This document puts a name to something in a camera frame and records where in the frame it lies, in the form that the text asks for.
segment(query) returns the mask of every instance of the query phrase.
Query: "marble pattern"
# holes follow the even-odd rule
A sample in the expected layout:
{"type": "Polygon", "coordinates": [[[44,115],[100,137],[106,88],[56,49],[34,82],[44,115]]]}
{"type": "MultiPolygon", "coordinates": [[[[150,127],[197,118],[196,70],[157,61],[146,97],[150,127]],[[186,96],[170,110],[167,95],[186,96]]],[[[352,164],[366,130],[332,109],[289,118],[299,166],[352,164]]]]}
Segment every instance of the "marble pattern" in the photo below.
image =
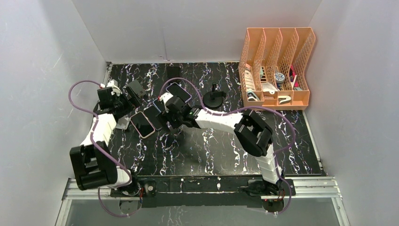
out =
{"type": "MultiPolygon", "coordinates": [[[[211,90],[212,83],[227,93],[221,111],[229,112],[243,106],[238,77],[238,63],[188,64],[128,64],[113,65],[110,79],[123,88],[138,80],[147,91],[148,98],[135,112],[152,105],[163,83],[167,80],[166,67],[181,67],[181,76],[194,83],[202,94],[211,90]]],[[[183,87],[193,95],[189,102],[199,105],[193,87],[183,87]]],[[[295,146],[278,155],[287,175],[321,174],[311,138],[302,111],[281,111],[295,126],[295,146]]],[[[291,135],[286,123],[271,113],[261,117],[274,129],[273,143],[277,150],[286,146],[291,135]]],[[[139,138],[133,126],[129,130],[115,130],[109,148],[114,157],[136,171],[138,175],[247,175],[259,174],[256,160],[240,146],[233,134],[215,129],[195,129],[186,126],[171,132],[155,132],[147,139],[139,138]]]]}

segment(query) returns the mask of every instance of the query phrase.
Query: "white wall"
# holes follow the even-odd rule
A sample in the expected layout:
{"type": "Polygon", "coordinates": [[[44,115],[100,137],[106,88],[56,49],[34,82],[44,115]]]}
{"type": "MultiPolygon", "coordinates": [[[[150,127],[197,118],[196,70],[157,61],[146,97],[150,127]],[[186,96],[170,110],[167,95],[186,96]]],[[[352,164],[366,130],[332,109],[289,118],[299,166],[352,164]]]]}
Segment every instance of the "white wall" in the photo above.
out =
{"type": "Polygon", "coordinates": [[[310,26],[310,127],[354,226],[397,225],[399,3],[322,1],[310,26]]]}
{"type": "Polygon", "coordinates": [[[307,26],[321,0],[72,0],[106,61],[238,61],[247,27],[307,26]]]}
{"type": "MultiPolygon", "coordinates": [[[[91,116],[72,111],[69,87],[102,82],[105,61],[70,0],[6,0],[0,7],[0,225],[54,225],[69,150],[91,116]]],[[[96,87],[74,92],[92,108],[96,87]]]]}

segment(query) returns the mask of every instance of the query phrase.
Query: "black marble tabletop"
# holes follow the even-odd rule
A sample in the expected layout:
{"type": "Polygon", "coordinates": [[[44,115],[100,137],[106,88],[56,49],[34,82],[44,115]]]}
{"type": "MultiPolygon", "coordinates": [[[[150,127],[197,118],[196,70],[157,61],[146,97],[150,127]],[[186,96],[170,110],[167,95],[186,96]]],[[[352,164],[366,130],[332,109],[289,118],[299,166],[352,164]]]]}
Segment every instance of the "black marble tabletop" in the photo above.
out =
{"type": "MultiPolygon", "coordinates": [[[[152,105],[163,83],[168,80],[167,66],[180,66],[181,76],[190,80],[202,94],[211,90],[212,83],[227,93],[219,111],[229,112],[243,107],[238,63],[188,64],[126,64],[113,65],[110,79],[123,88],[138,80],[148,98],[136,112],[152,105]]],[[[189,84],[182,86],[192,94],[189,104],[199,105],[199,97],[189,84]]],[[[280,111],[296,129],[295,145],[278,154],[280,165],[287,175],[321,174],[302,111],[280,111]]],[[[291,139],[289,128],[278,116],[262,112],[261,117],[274,129],[273,144],[277,150],[291,139]]],[[[157,131],[141,139],[133,126],[129,130],[114,130],[109,147],[112,155],[138,175],[247,175],[260,174],[255,158],[248,155],[233,134],[215,129],[196,129],[182,126],[175,131],[157,131]]]]}

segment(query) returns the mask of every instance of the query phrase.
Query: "small organizer tray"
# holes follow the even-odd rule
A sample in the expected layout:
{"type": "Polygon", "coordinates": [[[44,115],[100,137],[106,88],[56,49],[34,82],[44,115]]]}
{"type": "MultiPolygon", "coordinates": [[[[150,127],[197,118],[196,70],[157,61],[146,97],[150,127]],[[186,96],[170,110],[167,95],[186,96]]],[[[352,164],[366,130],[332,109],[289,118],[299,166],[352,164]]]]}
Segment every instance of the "small organizer tray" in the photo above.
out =
{"type": "Polygon", "coordinates": [[[310,96],[305,69],[315,40],[310,27],[247,28],[239,61],[244,106],[304,110],[310,96]]]}

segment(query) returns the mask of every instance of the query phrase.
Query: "black suction cup base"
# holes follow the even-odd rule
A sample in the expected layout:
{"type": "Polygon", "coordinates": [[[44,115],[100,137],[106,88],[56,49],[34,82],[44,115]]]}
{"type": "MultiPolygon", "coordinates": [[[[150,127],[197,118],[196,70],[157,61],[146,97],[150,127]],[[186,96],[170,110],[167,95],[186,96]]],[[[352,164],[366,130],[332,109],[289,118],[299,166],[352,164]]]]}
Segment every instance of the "black suction cup base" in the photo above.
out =
{"type": "Polygon", "coordinates": [[[204,102],[205,107],[209,108],[209,109],[217,109],[220,106],[222,106],[223,104],[223,97],[215,97],[215,98],[211,98],[211,93],[212,92],[208,92],[204,95],[204,97],[202,98],[202,102],[204,102]]]}

